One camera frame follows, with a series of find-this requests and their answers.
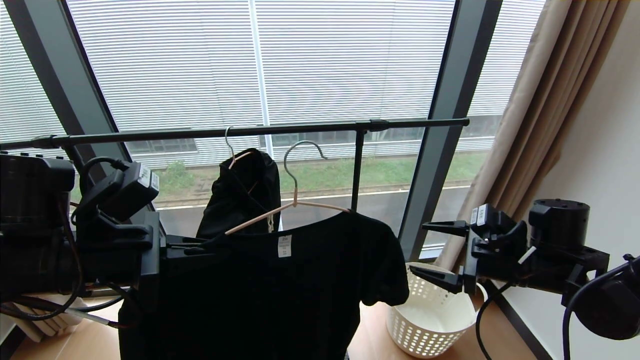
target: clothes hanger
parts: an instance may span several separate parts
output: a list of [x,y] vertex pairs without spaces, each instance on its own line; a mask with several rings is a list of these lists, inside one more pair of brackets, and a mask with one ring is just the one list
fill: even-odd
[[229,165],[229,169],[231,169],[236,164],[236,161],[238,161],[238,160],[242,159],[243,157],[251,154],[251,152],[246,152],[246,153],[236,157],[236,152],[234,151],[233,146],[231,146],[231,144],[229,143],[229,138],[227,137],[229,129],[231,129],[232,127],[233,127],[233,125],[227,126],[227,129],[225,130],[225,142],[227,143],[227,146],[231,150],[231,164]]
[[238,230],[242,230],[242,229],[244,229],[245,227],[247,227],[247,226],[249,226],[249,225],[255,224],[256,222],[258,222],[258,221],[260,221],[260,220],[262,220],[262,219],[265,219],[265,218],[267,218],[267,217],[270,217],[271,215],[274,215],[274,214],[276,214],[276,213],[279,213],[279,212],[281,212],[282,210],[287,209],[287,208],[290,208],[290,207],[292,207],[292,206],[295,208],[295,207],[296,207],[296,206],[298,206],[298,205],[307,205],[307,206],[315,206],[315,207],[317,207],[317,208],[326,208],[326,209],[334,209],[334,210],[344,211],[344,212],[346,212],[346,213],[349,213],[349,212],[350,212],[350,210],[349,210],[349,209],[341,208],[340,206],[333,206],[333,205],[327,205],[327,204],[319,204],[319,203],[316,203],[316,202],[298,201],[298,179],[296,179],[296,177],[295,177],[295,176],[293,176],[293,174],[291,173],[291,171],[289,171],[289,168],[287,167],[287,157],[289,156],[289,153],[290,153],[290,152],[291,152],[291,151],[292,151],[296,146],[298,146],[298,145],[300,145],[300,144],[302,144],[302,143],[310,143],[310,144],[312,144],[313,146],[315,146],[315,147],[316,147],[316,149],[318,149],[318,152],[320,152],[320,157],[322,157],[322,159],[326,159],[326,160],[328,160],[328,158],[327,158],[327,157],[322,153],[322,149],[320,149],[320,146],[318,146],[318,144],[314,143],[313,141],[310,141],[310,140],[301,140],[301,141],[298,141],[298,142],[296,142],[295,144],[293,144],[293,145],[289,148],[289,150],[287,150],[287,152],[285,152],[285,153],[284,153],[284,170],[287,172],[287,174],[288,174],[289,176],[291,176],[291,177],[293,178],[293,185],[294,185],[294,188],[293,188],[293,201],[292,201],[292,202],[290,202],[290,203],[288,203],[288,204],[286,204],[286,205],[280,206],[280,207],[279,207],[279,208],[277,208],[277,209],[273,209],[273,210],[269,211],[268,213],[264,213],[264,214],[260,215],[259,217],[255,217],[255,218],[253,218],[253,219],[251,219],[251,220],[249,220],[249,221],[247,221],[247,222],[243,222],[242,224],[240,224],[240,225],[238,225],[238,226],[236,226],[236,227],[233,227],[233,228],[229,229],[228,231],[226,231],[226,232],[225,232],[225,235],[233,234],[234,232],[236,232],[236,231],[238,231]]

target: beige curtain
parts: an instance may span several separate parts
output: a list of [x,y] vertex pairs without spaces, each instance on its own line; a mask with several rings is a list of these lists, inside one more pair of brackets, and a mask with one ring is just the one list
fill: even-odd
[[[549,0],[531,38],[495,143],[459,218],[491,203],[520,220],[560,148],[607,55],[628,1]],[[452,269],[464,239],[436,261]]]

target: black garment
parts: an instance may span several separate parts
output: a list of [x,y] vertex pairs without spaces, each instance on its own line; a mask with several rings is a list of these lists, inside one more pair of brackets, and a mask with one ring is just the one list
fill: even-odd
[[[232,159],[220,164],[220,177],[211,185],[211,198],[196,233],[197,238],[213,239],[217,235],[280,207],[280,176],[278,165],[268,154],[256,149],[247,149],[236,157],[250,152],[237,160],[229,169]],[[275,227],[280,223],[280,214],[273,217]],[[267,220],[259,221],[241,230],[244,234],[266,233]]]
[[[279,250],[289,235],[291,248]],[[159,310],[140,325],[146,358],[342,360],[360,301],[394,306],[409,296],[397,238],[357,213],[279,233],[222,234],[206,246],[228,256],[161,280]],[[290,256],[278,257],[283,250]],[[122,334],[122,358],[134,358]]]

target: floor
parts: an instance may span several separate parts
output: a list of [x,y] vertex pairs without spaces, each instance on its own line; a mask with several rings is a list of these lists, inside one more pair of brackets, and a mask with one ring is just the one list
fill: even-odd
[[[95,305],[101,300],[87,301]],[[119,305],[94,312],[97,316],[117,320]],[[367,307],[360,304],[361,321],[349,346],[351,360],[411,360],[396,346],[386,328],[388,306],[378,303]],[[502,311],[492,304],[483,316],[483,340],[494,360],[535,360],[535,357],[514,330]],[[68,328],[61,334],[46,338],[41,343],[26,339],[14,353],[13,360],[56,359],[119,359],[118,332],[89,320]],[[484,359],[473,329],[467,331],[439,360]]]

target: white plastic basket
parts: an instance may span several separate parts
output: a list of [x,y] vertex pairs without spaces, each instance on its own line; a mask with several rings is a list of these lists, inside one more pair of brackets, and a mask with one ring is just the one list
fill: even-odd
[[[453,294],[422,280],[409,271],[409,265],[451,272],[433,265],[407,263],[409,299],[391,307],[387,315],[387,330],[396,345],[411,356],[430,359],[445,352],[473,326],[477,313],[469,295]],[[477,286],[486,301],[486,290]]]

